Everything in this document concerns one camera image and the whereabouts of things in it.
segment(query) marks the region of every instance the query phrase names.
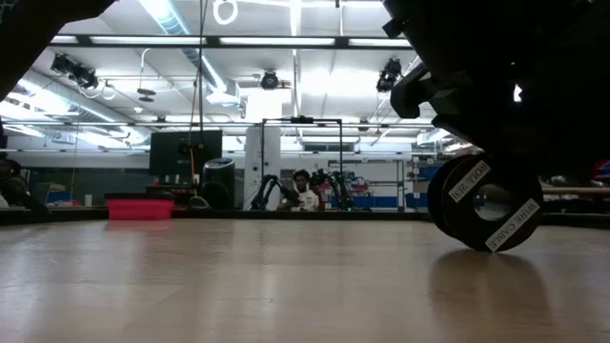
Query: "wheel label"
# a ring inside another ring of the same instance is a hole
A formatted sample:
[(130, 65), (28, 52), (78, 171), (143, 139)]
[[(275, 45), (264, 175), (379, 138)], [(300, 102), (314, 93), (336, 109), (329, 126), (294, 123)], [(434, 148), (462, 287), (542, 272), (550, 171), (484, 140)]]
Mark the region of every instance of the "wheel label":
[(510, 219), (502, 225), (489, 239), (485, 242), (487, 248), (492, 252), (495, 252), (499, 247), (504, 244), (517, 230), (523, 226), (538, 210), (540, 205), (536, 200), (529, 199), (521, 206), (518, 211), (513, 214)]
[(466, 194), (474, 188), (477, 183), (491, 171), (491, 168), (485, 161), (478, 162), (474, 168), (472, 168), (466, 176), (464, 176), (456, 186), (449, 191), (449, 195), (458, 203)]

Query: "computer screen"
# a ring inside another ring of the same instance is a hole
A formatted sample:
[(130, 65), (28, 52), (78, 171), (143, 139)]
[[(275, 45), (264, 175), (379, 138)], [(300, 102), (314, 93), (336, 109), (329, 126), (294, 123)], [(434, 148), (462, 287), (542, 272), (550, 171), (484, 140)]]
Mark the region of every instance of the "computer screen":
[[(156, 132), (151, 137), (150, 175), (190, 175), (189, 133)], [(193, 149), (194, 172), (201, 174), (204, 164), (222, 157), (222, 131), (193, 131), (191, 146), (203, 144), (202, 151)]]

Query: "black wheel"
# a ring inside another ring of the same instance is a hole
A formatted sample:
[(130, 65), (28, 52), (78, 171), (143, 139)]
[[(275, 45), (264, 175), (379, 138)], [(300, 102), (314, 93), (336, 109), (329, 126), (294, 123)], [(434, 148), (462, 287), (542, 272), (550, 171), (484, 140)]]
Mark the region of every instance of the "black wheel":
[[(542, 188), (535, 174), (515, 163), (499, 164), (487, 154), (464, 159), (450, 172), (441, 196), (445, 224), (468, 247), (502, 252), (523, 243), (542, 215)], [(482, 211), (487, 193), (502, 205)]]
[(447, 177), (449, 177), (449, 173), (463, 160), (468, 157), (472, 157), (472, 155), (463, 155), (455, 157), (443, 164), (430, 180), (430, 184), (428, 185), (428, 213), (432, 217), (432, 220), (435, 222), (437, 227), (445, 232), (450, 237), (455, 239), (459, 239), (453, 234), (447, 225), (445, 224), (445, 217), (442, 213), (442, 204), (441, 204), (441, 196), (443, 186), (445, 186), (445, 181), (447, 181)]

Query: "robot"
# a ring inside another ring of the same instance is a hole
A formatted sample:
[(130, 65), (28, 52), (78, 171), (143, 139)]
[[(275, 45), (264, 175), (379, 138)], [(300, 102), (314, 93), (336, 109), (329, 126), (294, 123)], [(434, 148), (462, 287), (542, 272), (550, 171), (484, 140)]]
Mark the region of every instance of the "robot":
[[(601, 141), (610, 82), (610, 1), (384, 0), (389, 37), (422, 63), (392, 91), (401, 118), (429, 102), (433, 124), (484, 152), (446, 163), (428, 190), (437, 226), (477, 251), (523, 243), (541, 218), (539, 177), (591, 179), (610, 149)], [(515, 93), (520, 90), (520, 101)], [(485, 184), (512, 194), (500, 220), (477, 215)]]

